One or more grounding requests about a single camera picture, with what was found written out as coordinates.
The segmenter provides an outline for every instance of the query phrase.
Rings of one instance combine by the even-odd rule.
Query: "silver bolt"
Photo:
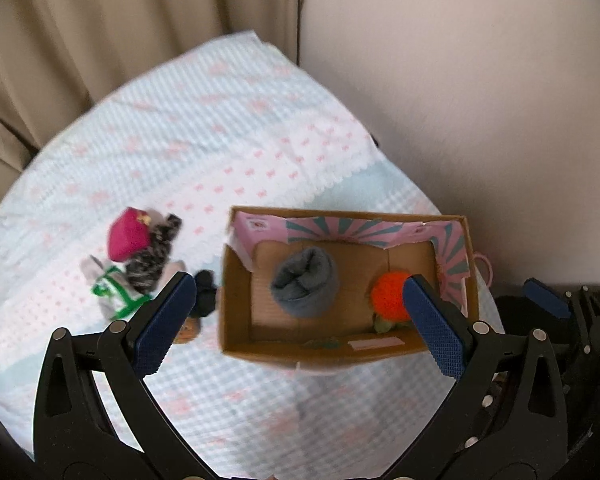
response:
[[[126,327],[126,321],[119,319],[109,325],[109,331],[113,332],[114,334],[119,334],[120,332],[122,332],[125,329],[125,327]]]
[[[66,329],[65,328],[56,328],[54,330],[54,332],[52,333],[51,337],[53,339],[55,339],[56,341],[61,340],[64,336],[66,336]]]
[[[483,321],[476,321],[474,323],[474,330],[478,333],[478,334],[487,334],[489,332],[489,325],[487,325],[485,322]]]
[[[534,329],[533,335],[538,341],[544,341],[546,339],[546,332],[541,328]]]
[[[475,444],[476,442],[478,442],[478,440],[480,440],[478,437],[476,436],[470,436],[466,442],[464,443],[464,448],[467,449],[468,447],[471,447],[473,444]]]

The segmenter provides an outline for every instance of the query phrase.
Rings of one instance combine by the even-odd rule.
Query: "gray rolled socks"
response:
[[[270,285],[273,299],[295,317],[318,317],[333,303],[340,288],[333,258],[319,247],[292,254]]]

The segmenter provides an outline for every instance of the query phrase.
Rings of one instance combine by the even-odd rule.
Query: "orange knitted toy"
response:
[[[411,319],[402,301],[404,281],[410,277],[410,273],[405,270],[392,270],[376,280],[370,297],[371,305],[378,316],[394,323]]]

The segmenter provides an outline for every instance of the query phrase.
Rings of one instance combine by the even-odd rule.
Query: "curtain fold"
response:
[[[297,61],[299,6],[300,0],[0,0],[0,121],[8,126],[0,124],[0,198],[32,147],[42,148],[126,81],[211,38],[254,29]]]

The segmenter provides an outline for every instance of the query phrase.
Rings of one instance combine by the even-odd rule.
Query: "white wall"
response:
[[[306,0],[301,65],[497,281],[600,283],[600,0]]]

